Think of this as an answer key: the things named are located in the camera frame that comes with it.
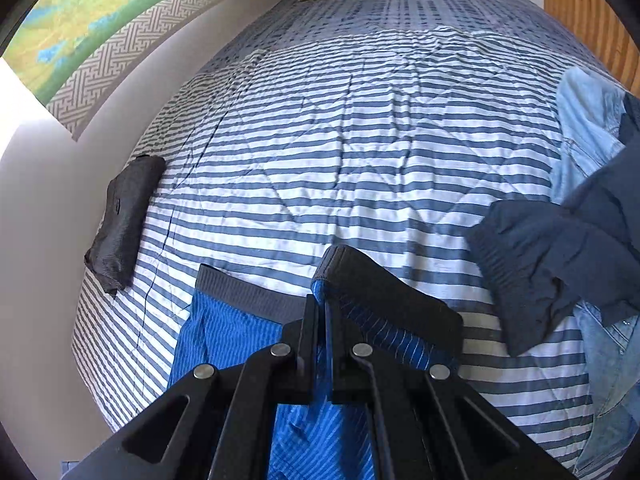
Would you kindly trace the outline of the green yellow wall poster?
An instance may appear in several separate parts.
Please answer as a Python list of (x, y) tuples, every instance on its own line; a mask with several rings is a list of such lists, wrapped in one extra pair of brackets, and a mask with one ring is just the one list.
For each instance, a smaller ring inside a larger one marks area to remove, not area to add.
[(219, 0), (39, 0), (3, 58), (72, 136), (164, 39)]

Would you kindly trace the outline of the folded black garment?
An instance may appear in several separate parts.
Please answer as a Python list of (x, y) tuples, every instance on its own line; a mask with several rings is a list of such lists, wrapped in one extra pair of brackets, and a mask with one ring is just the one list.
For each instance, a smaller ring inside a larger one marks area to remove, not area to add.
[(103, 221), (84, 257), (108, 296), (132, 283), (146, 211), (165, 169), (163, 157), (143, 154), (108, 184)]

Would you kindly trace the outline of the light blue denim shirt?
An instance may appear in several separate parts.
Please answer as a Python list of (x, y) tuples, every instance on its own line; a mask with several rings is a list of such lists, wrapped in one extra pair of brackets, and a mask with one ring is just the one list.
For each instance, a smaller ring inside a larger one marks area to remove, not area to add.
[[(592, 70), (572, 67), (556, 92), (562, 130), (561, 161), (551, 174), (551, 201), (577, 208), (578, 217), (612, 236), (625, 228), (614, 205), (587, 184), (639, 137), (639, 100)], [(593, 403), (591, 434), (573, 474), (610, 474), (639, 430), (639, 311), (613, 313), (587, 301), (574, 307), (582, 332)]]

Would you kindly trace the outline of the dark navy jacket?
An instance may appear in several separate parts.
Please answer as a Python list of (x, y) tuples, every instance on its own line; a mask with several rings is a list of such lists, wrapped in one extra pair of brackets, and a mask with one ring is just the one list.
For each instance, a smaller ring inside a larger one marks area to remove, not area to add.
[(510, 356), (541, 344), (579, 301), (639, 311), (639, 138), (587, 190), (613, 201), (622, 236), (585, 222), (575, 206), (540, 200), (499, 200), (465, 233)]

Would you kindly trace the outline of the blue white striped bedspread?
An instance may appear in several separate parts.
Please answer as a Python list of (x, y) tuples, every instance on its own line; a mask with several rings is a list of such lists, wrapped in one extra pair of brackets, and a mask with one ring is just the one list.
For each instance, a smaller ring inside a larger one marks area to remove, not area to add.
[(202, 263), (303, 295), (352, 245), (464, 319), (462, 376), (567, 468), (592, 427), (567, 318), (510, 358), (464, 230), (549, 196), (555, 91), (599, 61), (528, 0), (282, 0), (162, 108), (137, 154), (167, 168), (134, 280), (82, 283), (72, 348), (107, 425), (166, 388)]

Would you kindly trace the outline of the wooden slatted bed rail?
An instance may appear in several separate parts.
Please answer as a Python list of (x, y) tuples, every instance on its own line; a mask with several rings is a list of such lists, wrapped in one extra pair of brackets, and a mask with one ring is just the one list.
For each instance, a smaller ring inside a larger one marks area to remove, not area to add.
[(544, 10), (572, 32), (630, 93), (639, 96), (639, 48), (605, 0), (544, 0)]

